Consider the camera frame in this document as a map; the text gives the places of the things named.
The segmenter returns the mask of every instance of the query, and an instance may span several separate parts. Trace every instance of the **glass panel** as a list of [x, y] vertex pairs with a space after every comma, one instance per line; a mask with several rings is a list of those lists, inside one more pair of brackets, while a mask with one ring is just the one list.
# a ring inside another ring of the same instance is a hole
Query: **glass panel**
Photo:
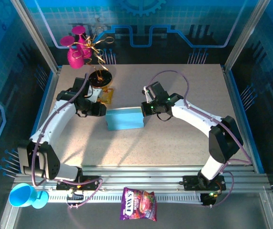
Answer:
[[11, 150], [30, 137], [49, 72], [11, 2], [0, 1], [0, 217], [19, 172]]
[[273, 0], [232, 72], [263, 168], [273, 184]]
[[71, 30], [78, 25], [91, 37], [98, 27], [114, 37], [113, 44], [102, 42], [97, 48], [108, 54], [111, 48], [116, 63], [224, 64], [256, 2], [25, 0], [59, 65], [68, 64], [60, 39], [74, 35]]

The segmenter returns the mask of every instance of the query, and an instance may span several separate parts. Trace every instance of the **gray floor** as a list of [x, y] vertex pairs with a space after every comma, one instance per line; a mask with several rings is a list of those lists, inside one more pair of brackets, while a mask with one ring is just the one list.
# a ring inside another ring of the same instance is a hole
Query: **gray floor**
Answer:
[[158, 204], [157, 222], [148, 219], [120, 221], [120, 204], [88, 204], [68, 209], [66, 204], [48, 204], [42, 209], [21, 208], [16, 229], [265, 229], [260, 199], [232, 194], [215, 209], [183, 204]]

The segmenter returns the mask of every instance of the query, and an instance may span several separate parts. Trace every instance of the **snack bag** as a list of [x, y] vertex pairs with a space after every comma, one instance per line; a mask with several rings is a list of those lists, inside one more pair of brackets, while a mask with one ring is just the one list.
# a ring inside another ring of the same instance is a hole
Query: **snack bag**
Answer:
[[148, 193], [125, 187], [121, 199], [121, 217], [125, 219], [152, 219], [156, 221], [154, 192]]

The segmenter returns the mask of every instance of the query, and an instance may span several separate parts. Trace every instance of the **gear graphic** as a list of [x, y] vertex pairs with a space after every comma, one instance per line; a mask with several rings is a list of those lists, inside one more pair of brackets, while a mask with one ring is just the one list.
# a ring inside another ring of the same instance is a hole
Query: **gear graphic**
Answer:
[[6, 21], [11, 14], [12, 14], [12, 5], [10, 0], [0, 0], [0, 21], [6, 24]]
[[166, 3], [165, 0], [117, 0], [123, 10], [127, 13], [132, 13], [133, 16], [145, 14], [149, 16], [150, 13], [155, 13], [157, 9], [161, 9], [161, 5]]

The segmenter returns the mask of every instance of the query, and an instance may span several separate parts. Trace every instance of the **candy bag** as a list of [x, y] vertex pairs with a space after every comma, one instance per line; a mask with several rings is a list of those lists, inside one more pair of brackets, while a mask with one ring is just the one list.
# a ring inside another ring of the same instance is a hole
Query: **candy bag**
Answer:
[[148, 193], [125, 187], [121, 199], [121, 217], [125, 219], [152, 219], [156, 221], [156, 198]]

